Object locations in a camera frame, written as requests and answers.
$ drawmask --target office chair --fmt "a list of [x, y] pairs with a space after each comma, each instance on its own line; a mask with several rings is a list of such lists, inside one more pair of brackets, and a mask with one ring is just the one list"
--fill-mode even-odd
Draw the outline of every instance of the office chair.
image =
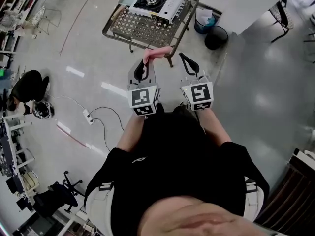
[[65, 209], [65, 211], [71, 213], [71, 208], [78, 206], [74, 196], [80, 194], [84, 197], [84, 194], [74, 188], [79, 183], [82, 183], [82, 180], [75, 184], [71, 184], [66, 175], [68, 174], [68, 171], [65, 171], [63, 174], [65, 177], [63, 185], [55, 182], [48, 187], [48, 191], [34, 196], [35, 204], [33, 205], [33, 208], [40, 216], [50, 217], [57, 209], [64, 206], [64, 204], [69, 205], [69, 208]]

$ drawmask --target power cord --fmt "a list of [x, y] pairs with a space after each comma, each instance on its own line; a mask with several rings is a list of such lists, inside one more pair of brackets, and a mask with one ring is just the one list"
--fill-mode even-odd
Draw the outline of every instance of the power cord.
[[104, 142], [105, 142], [105, 146], [107, 147], [108, 151], [110, 151], [110, 149], [108, 148], [107, 143], [106, 143], [106, 129], [105, 129], [104, 123], [103, 123], [99, 118], [94, 118], [93, 120], [99, 120], [100, 123], [103, 124], [103, 127], [104, 127]]
[[119, 119], [120, 127], [122, 128], [123, 131], [125, 131], [124, 128], [123, 128], [122, 120], [120, 119], [119, 114], [118, 114], [114, 109], [112, 109], [112, 108], [108, 108], [108, 107], [95, 108], [94, 110], [92, 110], [92, 111], [90, 112], [90, 114], [88, 115], [88, 117], [90, 117], [90, 115], [91, 115], [95, 110], [100, 109], [100, 108], [106, 108], [106, 109], [110, 109], [110, 110], [114, 111], [114, 113], [117, 115], [117, 117], [118, 117], [118, 119]]
[[[75, 99], [72, 99], [72, 98], [70, 98], [70, 97], [68, 97], [68, 96], [62, 95], [61, 97], [54, 97], [54, 96], [52, 96], [52, 95], [50, 95], [50, 94], [47, 94], [47, 95], [50, 96], [50, 97], [52, 97], [53, 99], [60, 99], [60, 98], [70, 99], [70, 100], [72, 100], [75, 104], [77, 104], [78, 106], [80, 106], [83, 110], [85, 110], [85, 108], [84, 108], [81, 104], [79, 104]], [[124, 131], [124, 128], [123, 128], [123, 125], [122, 125], [122, 120], [120, 119], [119, 114], [118, 114], [114, 109], [112, 109], [112, 108], [109, 108], [109, 107], [98, 107], [98, 108], [95, 108], [94, 110], [92, 110], [92, 111], [90, 112], [90, 114], [88, 115], [88, 117], [90, 117], [91, 113], [93, 113], [95, 110], [98, 110], [98, 109], [100, 109], [100, 108], [106, 108], [106, 109], [112, 110], [112, 111], [117, 115], [117, 117], [118, 117], [118, 119], [119, 119], [120, 127], [121, 127], [122, 130]], [[106, 146], [106, 148], [108, 149], [108, 151], [110, 151], [109, 148], [108, 148], [108, 146], [107, 146], [107, 143], [106, 143], [106, 128], [105, 128], [105, 124], [104, 124], [104, 123], [101, 121], [101, 119], [99, 119], [99, 118], [94, 118], [94, 119], [92, 119], [92, 121], [93, 121], [93, 120], [99, 120], [99, 121], [102, 123], [102, 125], [103, 125], [103, 127], [104, 127], [104, 142], [105, 142], [105, 146]]]
[[61, 97], [54, 97], [54, 96], [52, 96], [52, 95], [50, 95], [50, 94], [48, 94], [48, 93], [47, 93], [47, 95], [50, 96], [50, 97], [52, 97], [52, 98], [54, 98], [54, 99], [65, 98], [65, 99], [72, 100], [72, 101], [74, 101], [75, 104], [77, 104], [77, 105], [80, 106], [83, 110], [85, 110], [85, 108], [84, 108], [81, 104], [79, 104], [75, 99], [72, 99], [72, 98], [70, 98], [70, 97], [68, 97], [68, 96], [62, 95]]

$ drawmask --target table leg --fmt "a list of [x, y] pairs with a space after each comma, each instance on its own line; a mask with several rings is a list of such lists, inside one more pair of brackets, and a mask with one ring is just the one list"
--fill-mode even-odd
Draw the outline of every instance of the table leg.
[[133, 53], [133, 49], [131, 48], [131, 44], [129, 44], [129, 50], [131, 53]]
[[172, 63], [172, 58], [171, 57], [166, 57], [167, 61], [169, 62], [170, 67], [173, 67], [173, 63]]
[[[186, 22], [185, 22], [185, 21], [183, 21], [183, 23], [184, 23], [184, 24], [186, 24]], [[188, 26], [187, 26], [186, 30], [187, 30], [187, 31], [189, 30], [189, 27], [188, 27]]]

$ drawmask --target black trash bin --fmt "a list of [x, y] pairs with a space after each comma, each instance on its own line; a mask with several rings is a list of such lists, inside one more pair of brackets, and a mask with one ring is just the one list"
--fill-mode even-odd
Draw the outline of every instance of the black trash bin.
[[220, 26], [212, 26], [209, 30], [206, 39], [205, 45], [210, 50], [216, 50], [223, 46], [228, 40], [228, 35]]

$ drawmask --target metal chair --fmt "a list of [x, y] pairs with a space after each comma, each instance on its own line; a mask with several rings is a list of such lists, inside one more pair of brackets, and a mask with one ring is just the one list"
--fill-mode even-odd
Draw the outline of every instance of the metal chair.
[[[56, 11], [56, 12], [59, 12], [59, 13], [60, 13], [60, 19], [59, 19], [59, 22], [58, 22], [57, 25], [55, 25], [53, 22], [51, 22], [51, 21], [47, 18], [47, 16], [45, 16], [45, 12], [48, 11], [48, 10], [50, 10], [50, 11]], [[32, 27], [34, 27], [34, 29], [35, 29], [35, 28], [40, 28], [44, 33], [46, 33], [47, 35], [49, 35], [49, 31], [48, 31], [49, 24], [52, 24], [53, 26], [55, 26], [55, 27], [58, 28], [58, 26], [59, 26], [59, 24], [60, 24], [60, 21], [61, 21], [61, 16], [62, 16], [62, 14], [61, 14], [61, 11], [60, 11], [60, 10], [47, 9], [45, 6], [43, 6], [43, 7], [41, 7], [41, 9], [40, 9], [34, 16], [32, 16], [29, 20], [25, 21], [25, 23], [26, 23], [26, 25], [31, 25]], [[41, 22], [42, 20], [48, 21], [47, 31], [45, 31], [43, 28], [41, 28], [41, 27], [39, 26], [39, 24], [40, 24], [40, 22]]]
[[279, 38], [282, 38], [285, 35], [287, 35], [289, 30], [293, 29], [294, 24], [286, 9], [286, 0], [281, 0], [277, 2], [274, 6], [272, 6], [269, 9], [269, 12], [276, 19], [276, 21], [273, 24], [275, 25], [276, 23], [279, 23], [282, 29], [284, 30], [284, 34], [280, 35], [279, 37], [276, 37], [274, 40], [271, 41], [271, 43], [274, 43]]
[[[79, 192], [78, 190], [76, 190], [74, 187], [80, 183], [83, 183], [82, 180], [79, 180], [77, 181], [75, 184], [71, 184], [70, 183], [70, 180], [68, 179], [67, 175], [69, 172], [68, 171], [65, 171], [63, 174], [64, 174], [64, 178], [65, 180], [63, 180], [63, 185], [66, 186], [68, 188], [68, 190], [71, 192], [71, 194], [73, 196], [77, 196], [78, 194], [81, 195], [82, 197], [85, 197], [84, 194], [82, 194], [81, 192]], [[67, 213], [71, 213], [71, 208], [72, 208], [73, 205], [69, 205], [69, 208], [66, 210], [64, 209]]]

